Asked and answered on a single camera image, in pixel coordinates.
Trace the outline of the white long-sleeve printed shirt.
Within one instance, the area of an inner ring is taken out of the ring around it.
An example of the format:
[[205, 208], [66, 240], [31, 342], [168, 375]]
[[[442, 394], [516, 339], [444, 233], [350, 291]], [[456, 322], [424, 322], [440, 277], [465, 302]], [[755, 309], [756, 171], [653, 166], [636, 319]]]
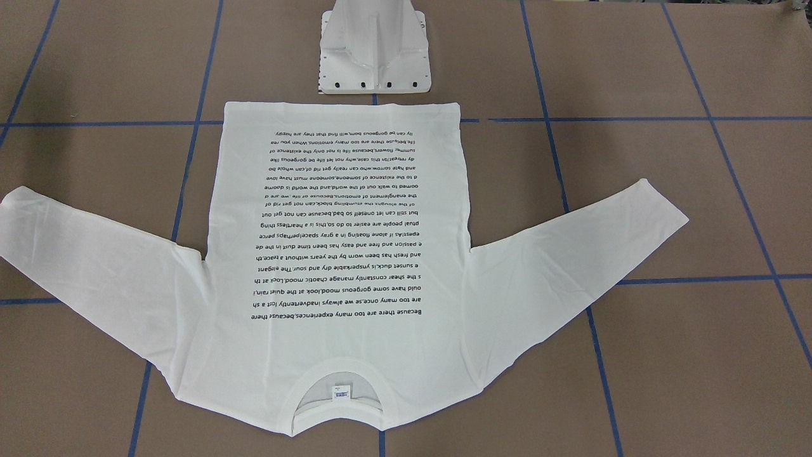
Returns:
[[459, 106], [228, 102], [207, 255], [21, 186], [2, 257], [177, 399], [290, 436], [475, 396], [687, 217], [647, 180], [472, 247]]

